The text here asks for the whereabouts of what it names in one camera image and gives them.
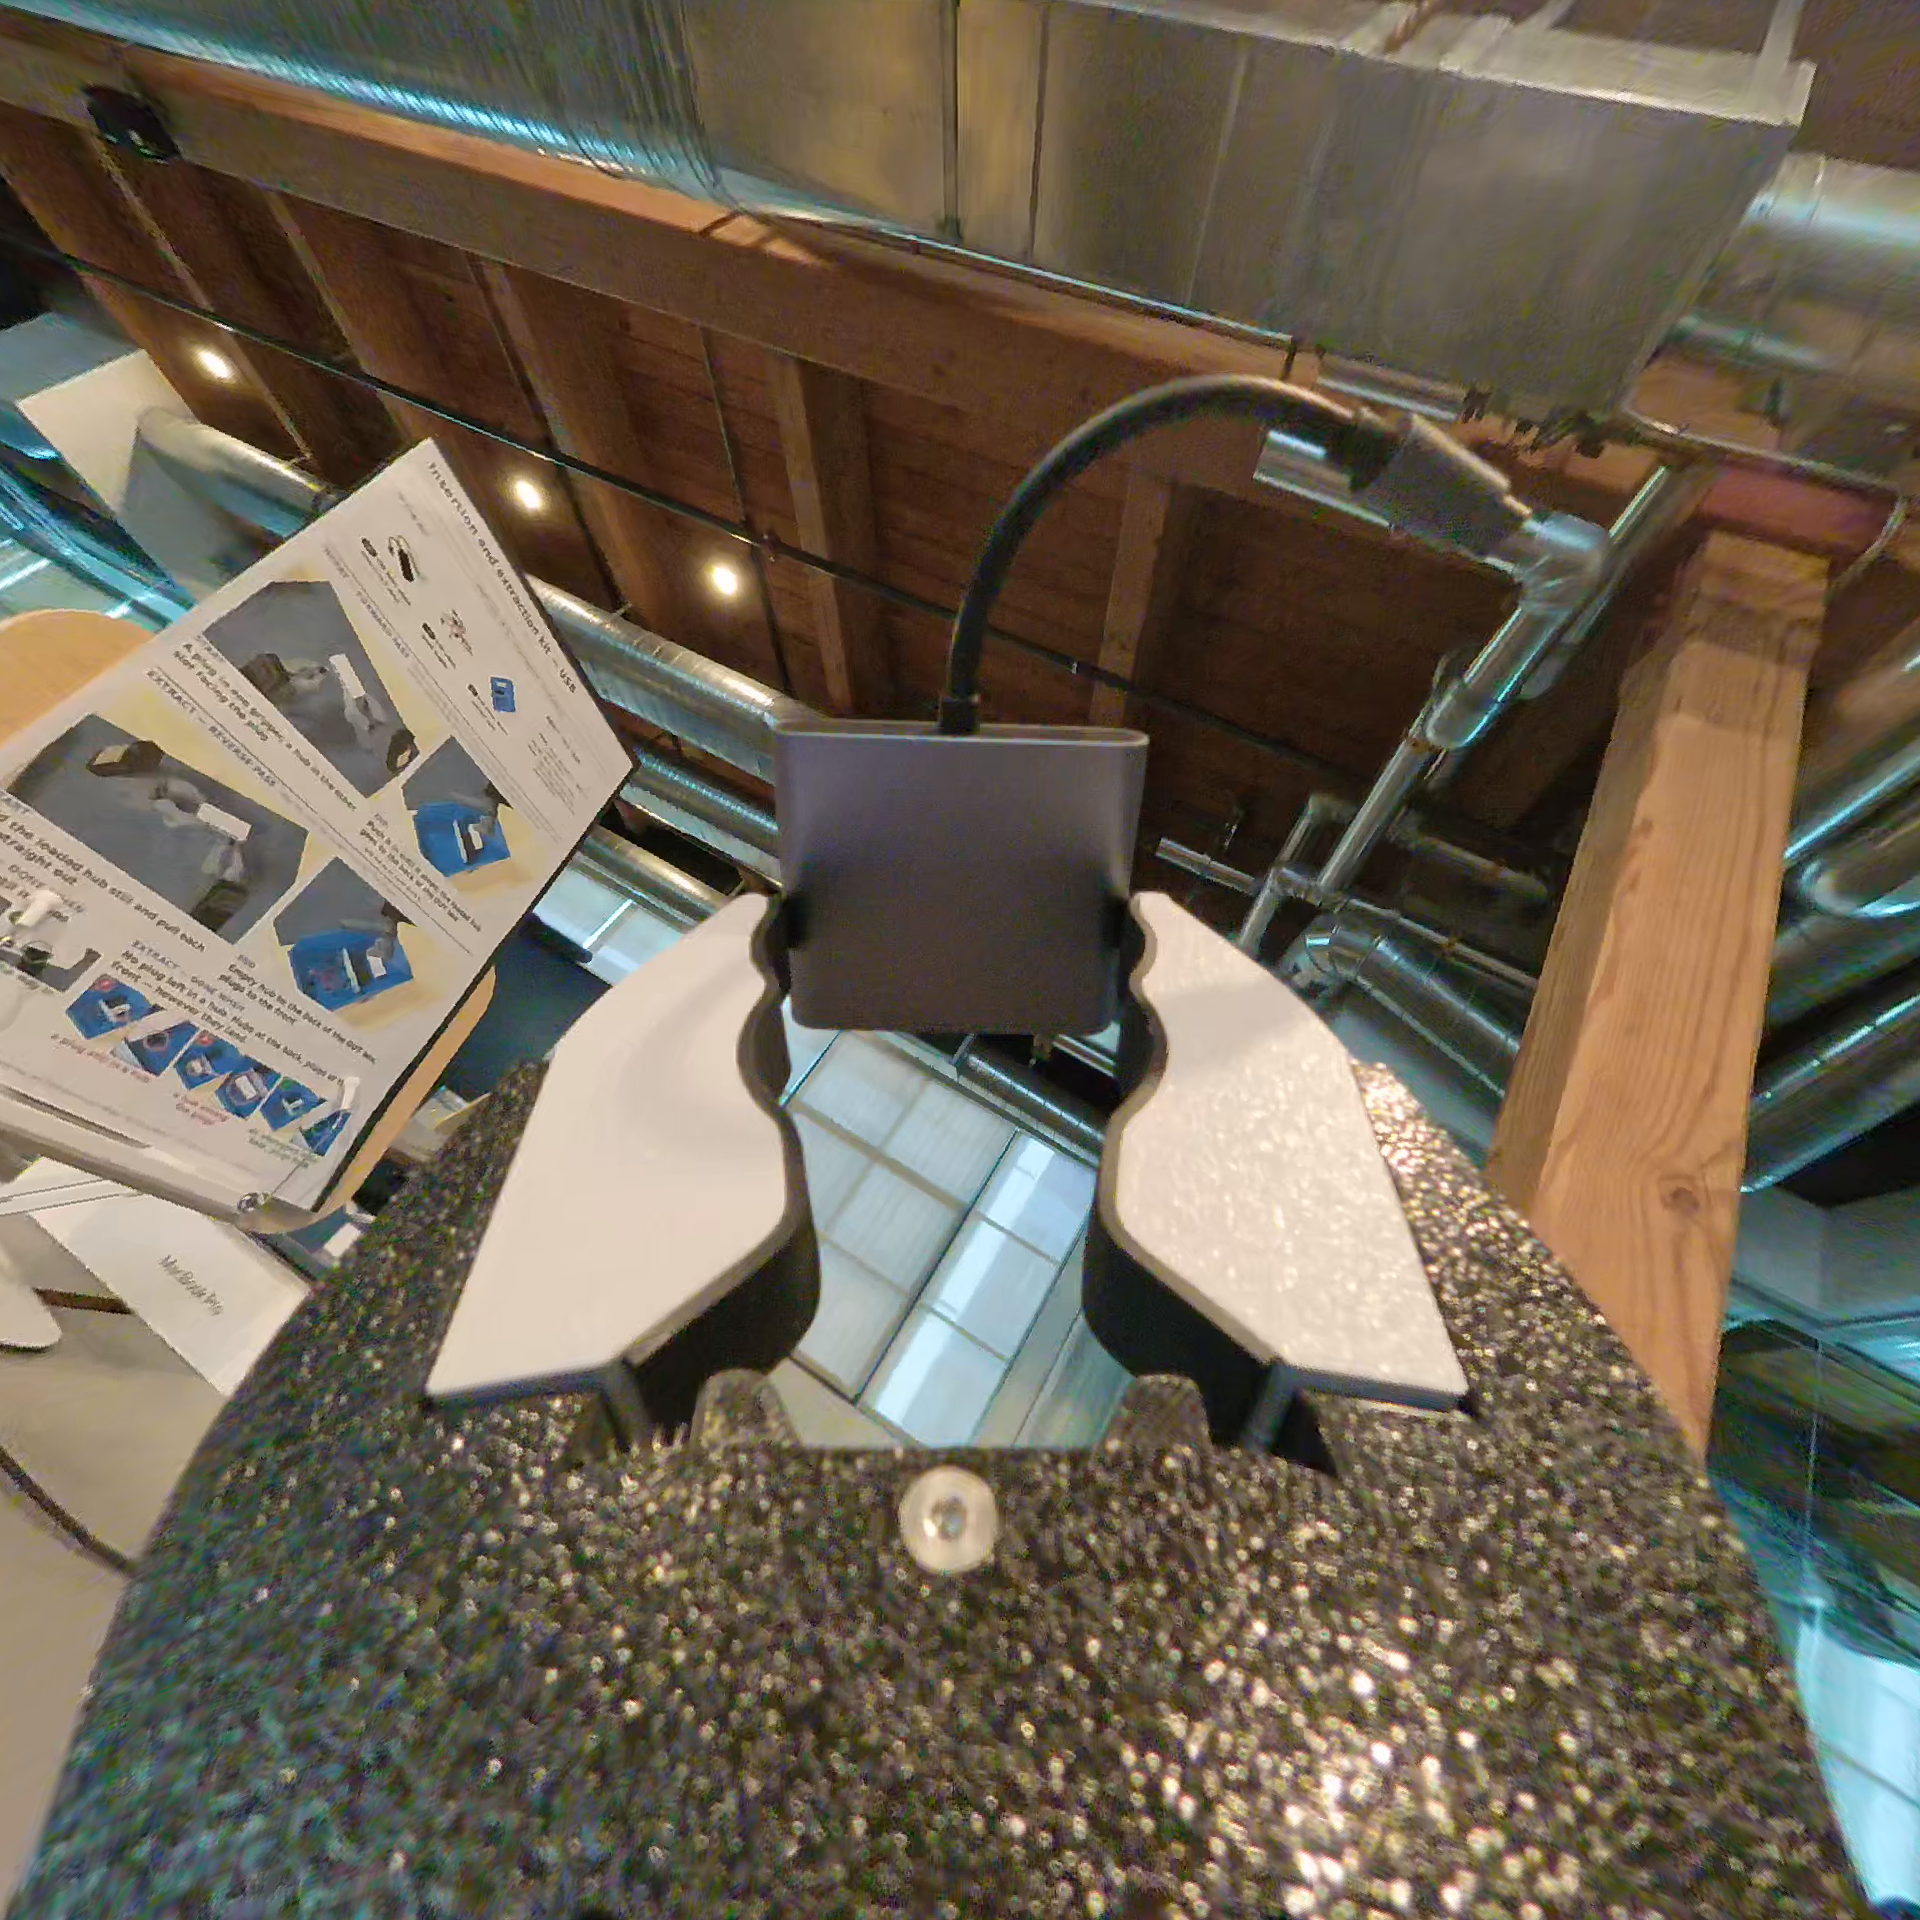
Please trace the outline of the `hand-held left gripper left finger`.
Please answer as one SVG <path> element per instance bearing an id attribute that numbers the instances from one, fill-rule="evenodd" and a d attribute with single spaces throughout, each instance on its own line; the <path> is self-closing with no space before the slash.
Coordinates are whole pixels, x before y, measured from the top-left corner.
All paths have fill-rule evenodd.
<path id="1" fill-rule="evenodd" d="M 543 1055 L 424 1401 L 605 1393 L 624 1428 L 690 1428 L 712 1374 L 798 1359 L 818 1233 L 777 1094 L 777 908 L 733 897 Z"/>

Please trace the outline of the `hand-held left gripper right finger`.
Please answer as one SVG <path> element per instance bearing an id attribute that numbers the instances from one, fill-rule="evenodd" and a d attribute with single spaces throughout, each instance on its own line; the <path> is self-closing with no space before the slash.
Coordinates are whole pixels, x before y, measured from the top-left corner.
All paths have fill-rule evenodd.
<path id="1" fill-rule="evenodd" d="M 1083 1316 L 1131 1374 L 1193 1374 L 1213 1414 L 1253 1414 L 1268 1374 L 1386 1406 L 1467 1401 L 1361 1055 L 1175 897 L 1131 897 Z"/>

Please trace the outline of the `printed instruction board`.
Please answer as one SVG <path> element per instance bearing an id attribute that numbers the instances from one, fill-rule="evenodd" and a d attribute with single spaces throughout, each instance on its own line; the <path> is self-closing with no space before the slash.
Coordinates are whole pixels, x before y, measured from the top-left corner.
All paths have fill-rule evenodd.
<path id="1" fill-rule="evenodd" d="M 317 1204 L 624 782 L 414 441 L 0 744 L 0 1094 Z"/>

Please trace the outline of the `silver ceiling pipe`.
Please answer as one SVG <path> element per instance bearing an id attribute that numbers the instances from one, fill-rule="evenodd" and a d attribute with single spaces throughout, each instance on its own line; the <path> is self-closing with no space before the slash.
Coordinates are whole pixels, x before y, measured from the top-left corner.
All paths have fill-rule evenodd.
<path id="1" fill-rule="evenodd" d="M 1338 480 L 1329 455 L 1306 455 L 1302 435 L 1268 435 L 1257 480 L 1306 500 L 1329 500 L 1347 520 L 1373 520 L 1392 536 L 1467 554 L 1505 577 L 1505 620 L 1433 679 L 1422 712 L 1361 799 L 1347 827 L 1313 876 L 1257 878 L 1233 949 L 1268 949 L 1268 920 L 1282 897 L 1329 908 L 1373 868 L 1373 843 L 1405 821 L 1422 782 L 1467 751 L 1505 705 L 1546 699 L 1564 656 L 1598 628 L 1621 588 L 1665 547 L 1665 531 L 1692 520 L 1692 500 L 1717 487 L 1717 460 L 1662 460 L 1621 520 L 1531 509 L 1494 460 L 1452 441 L 1433 419 L 1397 419 L 1397 441 L 1373 480 Z"/>

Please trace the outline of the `black ceiling junction box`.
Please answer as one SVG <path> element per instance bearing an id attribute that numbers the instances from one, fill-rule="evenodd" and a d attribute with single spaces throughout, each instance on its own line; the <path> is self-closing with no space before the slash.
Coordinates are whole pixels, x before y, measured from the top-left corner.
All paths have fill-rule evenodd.
<path id="1" fill-rule="evenodd" d="M 81 119 L 122 160 L 152 160 L 152 164 L 161 160 L 183 160 L 178 135 L 170 135 L 170 119 L 161 119 L 161 104 L 122 91 L 122 88 L 81 88 Z"/>

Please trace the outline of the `round spiral duct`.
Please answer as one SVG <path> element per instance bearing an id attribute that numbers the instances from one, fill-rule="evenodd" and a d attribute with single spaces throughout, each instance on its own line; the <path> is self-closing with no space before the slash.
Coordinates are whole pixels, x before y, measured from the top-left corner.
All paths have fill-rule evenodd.
<path id="1" fill-rule="evenodd" d="M 1741 1192 L 1920 1109 L 1920 620 L 1814 699 Z"/>
<path id="2" fill-rule="evenodd" d="M 1282 978 L 1306 995 L 1373 995 L 1392 1026 L 1405 1026 L 1481 1109 L 1501 1109 L 1521 1044 L 1523 1044 L 1523 988 L 1501 977 L 1479 977 L 1455 949 L 1392 920 L 1386 908 L 1329 908 L 1282 949 Z"/>

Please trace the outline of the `large metal ceiling duct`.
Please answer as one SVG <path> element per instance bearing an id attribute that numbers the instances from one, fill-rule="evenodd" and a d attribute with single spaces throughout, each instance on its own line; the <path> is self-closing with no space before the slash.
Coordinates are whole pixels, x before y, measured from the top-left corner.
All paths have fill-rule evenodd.
<path id="1" fill-rule="evenodd" d="M 1455 0 L 28 0 L 440 135 L 929 235 L 1086 291 L 1608 411 L 1814 110 L 1814 57 Z"/>

